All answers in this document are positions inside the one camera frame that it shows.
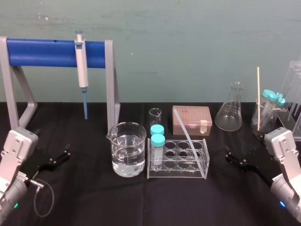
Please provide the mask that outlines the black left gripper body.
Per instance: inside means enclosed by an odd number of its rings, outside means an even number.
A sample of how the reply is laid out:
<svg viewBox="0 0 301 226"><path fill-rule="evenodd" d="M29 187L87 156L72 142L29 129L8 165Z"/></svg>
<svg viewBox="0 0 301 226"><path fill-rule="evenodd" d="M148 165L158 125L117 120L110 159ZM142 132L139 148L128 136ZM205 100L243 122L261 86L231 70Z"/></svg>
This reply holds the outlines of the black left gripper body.
<svg viewBox="0 0 301 226"><path fill-rule="evenodd" d="M46 150L36 147L33 153L22 163L22 172L33 179L39 171L54 164L55 157Z"/></svg>

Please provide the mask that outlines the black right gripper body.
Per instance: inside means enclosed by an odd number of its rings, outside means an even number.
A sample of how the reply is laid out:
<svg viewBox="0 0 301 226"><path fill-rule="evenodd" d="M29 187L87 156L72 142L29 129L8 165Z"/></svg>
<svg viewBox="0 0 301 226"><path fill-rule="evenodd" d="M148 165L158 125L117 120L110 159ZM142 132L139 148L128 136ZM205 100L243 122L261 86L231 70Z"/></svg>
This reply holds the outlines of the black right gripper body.
<svg viewBox="0 0 301 226"><path fill-rule="evenodd" d="M245 168L255 172L268 186L277 176L277 162L269 154L266 147L257 147L244 156Z"/></svg>

